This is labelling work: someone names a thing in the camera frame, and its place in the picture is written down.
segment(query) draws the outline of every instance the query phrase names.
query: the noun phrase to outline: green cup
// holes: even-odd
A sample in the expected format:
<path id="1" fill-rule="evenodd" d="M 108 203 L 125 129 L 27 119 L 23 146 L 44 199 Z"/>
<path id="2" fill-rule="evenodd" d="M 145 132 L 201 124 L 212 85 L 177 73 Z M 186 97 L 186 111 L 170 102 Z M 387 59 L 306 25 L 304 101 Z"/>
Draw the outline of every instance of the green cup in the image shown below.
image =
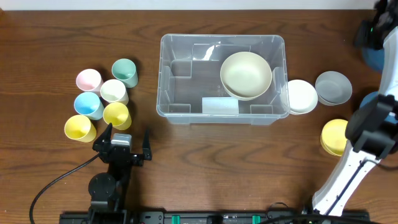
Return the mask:
<path id="1" fill-rule="evenodd" d="M 127 88 L 132 88 L 138 83 L 136 64 L 126 58 L 119 59 L 113 63 L 112 75 L 122 81 Z"/>

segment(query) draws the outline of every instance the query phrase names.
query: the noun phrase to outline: gray storage box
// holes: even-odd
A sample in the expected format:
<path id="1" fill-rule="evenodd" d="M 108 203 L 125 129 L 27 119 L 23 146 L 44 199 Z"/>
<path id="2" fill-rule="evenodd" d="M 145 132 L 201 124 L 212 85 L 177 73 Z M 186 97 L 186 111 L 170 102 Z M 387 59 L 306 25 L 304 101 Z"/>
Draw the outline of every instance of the gray storage box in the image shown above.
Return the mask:
<path id="1" fill-rule="evenodd" d="M 253 52 L 272 70 L 269 89 L 239 101 L 239 114 L 204 114 L 202 98 L 230 97 L 220 79 L 221 65 L 237 52 Z M 289 115 L 285 42 L 278 35 L 166 34 L 160 43 L 156 110 L 174 124 L 268 125 Z"/>

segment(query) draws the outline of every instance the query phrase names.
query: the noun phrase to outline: green tape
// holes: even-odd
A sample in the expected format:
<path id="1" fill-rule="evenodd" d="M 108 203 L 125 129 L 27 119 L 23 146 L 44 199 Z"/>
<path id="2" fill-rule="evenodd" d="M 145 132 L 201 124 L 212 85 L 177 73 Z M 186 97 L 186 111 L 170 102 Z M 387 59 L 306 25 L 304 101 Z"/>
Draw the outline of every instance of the green tape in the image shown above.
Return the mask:
<path id="1" fill-rule="evenodd" d="M 172 216 L 172 224 L 180 224 L 180 216 L 179 215 Z"/>
<path id="2" fill-rule="evenodd" d="M 261 222 L 261 217 L 259 215 L 253 215 L 252 224 L 259 224 Z"/>

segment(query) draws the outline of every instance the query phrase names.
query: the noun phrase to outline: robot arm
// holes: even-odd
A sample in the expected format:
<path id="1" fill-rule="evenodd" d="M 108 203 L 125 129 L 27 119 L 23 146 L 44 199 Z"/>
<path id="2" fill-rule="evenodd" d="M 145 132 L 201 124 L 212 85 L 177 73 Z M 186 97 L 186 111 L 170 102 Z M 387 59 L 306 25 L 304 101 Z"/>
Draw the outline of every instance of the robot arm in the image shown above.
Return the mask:
<path id="1" fill-rule="evenodd" d="M 314 194 L 312 207 L 321 215 L 341 216 L 344 206 L 366 174 L 393 153 L 396 127 L 384 121 L 396 114 L 398 96 L 398 27 L 384 39 L 385 62 L 379 96 L 355 112 L 347 130 L 343 156 L 324 186 Z"/>

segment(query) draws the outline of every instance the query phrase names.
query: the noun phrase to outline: wooden table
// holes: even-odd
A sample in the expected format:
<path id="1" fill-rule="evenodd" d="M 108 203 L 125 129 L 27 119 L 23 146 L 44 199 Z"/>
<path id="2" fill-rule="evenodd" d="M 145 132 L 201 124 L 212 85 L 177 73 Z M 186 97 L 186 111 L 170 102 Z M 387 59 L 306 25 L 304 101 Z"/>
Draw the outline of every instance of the wooden table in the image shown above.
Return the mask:
<path id="1" fill-rule="evenodd" d="M 0 17 L 0 223 L 28 223 L 35 195 L 51 180 L 94 156 L 91 144 L 67 139 L 86 69 L 112 78 L 119 58 L 138 65 L 129 90 L 134 135 L 141 150 L 151 131 L 153 161 L 134 168 L 127 207 L 168 211 L 265 210 L 273 202 L 300 208 L 326 181 L 338 157 L 319 143 L 322 126 L 349 119 L 361 98 L 377 90 L 372 71 L 352 46 L 371 11 L 49 11 L 5 12 Z M 278 34 L 285 39 L 289 80 L 312 84 L 324 71 L 353 84 L 343 105 L 318 105 L 310 114 L 270 126 L 171 125 L 156 110 L 160 38 L 168 33 Z M 98 132 L 104 121 L 95 122 Z M 398 156 L 385 164 L 394 165 Z M 36 223 L 57 223 L 64 211 L 86 211 L 88 182 L 107 165 L 99 159 L 63 179 L 39 199 Z M 373 170 L 346 208 L 367 209 L 372 220 L 397 223 L 398 173 Z"/>

